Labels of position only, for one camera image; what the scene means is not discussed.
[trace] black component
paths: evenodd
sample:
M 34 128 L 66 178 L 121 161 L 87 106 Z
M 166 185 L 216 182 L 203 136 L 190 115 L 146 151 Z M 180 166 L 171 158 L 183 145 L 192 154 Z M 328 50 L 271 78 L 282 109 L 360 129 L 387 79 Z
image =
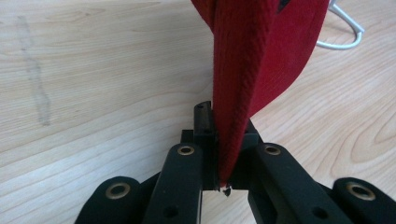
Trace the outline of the black component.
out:
M 144 212 L 140 195 L 139 183 L 132 178 L 117 176 L 108 179 L 84 204 L 76 223 L 131 223 L 140 220 Z
M 169 150 L 143 223 L 200 223 L 203 152 L 193 144 Z
M 396 223 L 396 203 L 366 181 L 338 179 L 331 196 L 355 223 Z
M 194 130 L 183 130 L 180 142 L 162 172 L 142 184 L 121 176 L 101 184 L 76 223 L 200 223 L 202 190 L 219 190 L 210 102 L 194 108 Z M 356 178 L 320 185 L 251 122 L 223 192 L 232 189 L 248 190 L 257 223 L 396 223 L 396 202 L 381 190 Z

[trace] white cable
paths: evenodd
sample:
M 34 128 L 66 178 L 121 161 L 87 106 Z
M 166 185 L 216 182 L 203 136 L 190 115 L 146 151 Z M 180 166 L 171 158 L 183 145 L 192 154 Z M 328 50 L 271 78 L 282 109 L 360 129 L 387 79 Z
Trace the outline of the white cable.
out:
M 364 33 L 363 27 L 361 27 L 357 22 L 355 22 L 351 17 L 349 17 L 343 9 L 335 4 L 336 0 L 332 0 L 329 4 L 329 11 L 343 19 L 350 27 L 352 27 L 355 33 L 355 41 L 351 44 L 337 45 L 329 44 L 326 42 L 318 41 L 317 46 L 325 49 L 352 49 L 359 45 L 361 42 L 361 37 Z

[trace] circular hole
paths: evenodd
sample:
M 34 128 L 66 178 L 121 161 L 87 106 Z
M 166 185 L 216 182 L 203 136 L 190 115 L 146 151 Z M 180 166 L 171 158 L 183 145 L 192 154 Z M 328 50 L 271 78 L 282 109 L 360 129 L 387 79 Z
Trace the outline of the circular hole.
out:
M 365 189 L 362 189 L 360 187 L 352 187 L 352 190 L 355 191 L 355 193 L 360 194 L 361 196 L 364 196 L 364 197 L 370 196 L 370 192 L 369 191 L 367 191 Z
M 106 197 L 111 200 L 117 200 L 125 197 L 131 190 L 131 187 L 126 183 L 115 183 L 110 185 L 106 190 Z
M 192 153 L 194 153 L 194 148 L 193 148 L 193 147 L 183 146 L 183 147 L 180 147 L 180 148 L 177 150 L 177 152 L 178 152 L 178 154 L 180 154 L 180 155 L 189 156 L 189 155 L 191 155 Z
M 315 217 L 318 217 L 320 219 L 326 219 L 329 217 L 326 210 L 324 210 L 323 208 L 320 208 L 320 207 L 314 207 L 312 209 L 312 214 L 314 214 Z
M 172 218 L 172 217 L 176 217 L 177 215 L 178 215 L 178 209 L 177 206 L 175 205 L 171 205 L 163 209 L 164 217 Z
M 359 199 L 365 201 L 372 201 L 375 199 L 375 194 L 370 189 L 364 187 L 361 184 L 349 182 L 346 184 L 346 189 L 349 191 L 350 194 Z
M 112 194 L 119 194 L 125 191 L 125 187 L 124 186 L 116 186 L 114 187 L 110 192 Z
M 280 149 L 276 147 L 266 147 L 264 151 L 270 155 L 277 156 L 280 154 Z

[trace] red cloth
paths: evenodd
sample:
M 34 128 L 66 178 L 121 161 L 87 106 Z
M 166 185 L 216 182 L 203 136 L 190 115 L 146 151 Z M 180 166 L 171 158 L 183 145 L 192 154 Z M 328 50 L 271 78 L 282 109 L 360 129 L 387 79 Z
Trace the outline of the red cloth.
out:
M 214 121 L 224 185 L 248 119 L 300 75 L 318 40 L 329 0 L 192 0 L 215 37 Z

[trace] light wood surface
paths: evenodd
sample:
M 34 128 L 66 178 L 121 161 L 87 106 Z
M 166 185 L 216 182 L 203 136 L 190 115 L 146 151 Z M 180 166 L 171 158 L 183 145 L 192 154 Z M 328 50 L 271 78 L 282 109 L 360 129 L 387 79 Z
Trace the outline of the light wood surface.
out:
M 339 3 L 365 29 L 315 48 L 252 120 L 320 183 L 396 199 L 396 2 Z M 353 34 L 329 14 L 322 40 Z M 73 223 L 100 183 L 162 168 L 212 94 L 213 37 L 188 0 L 0 3 L 0 223 Z M 247 194 L 205 192 L 203 223 L 254 223 Z

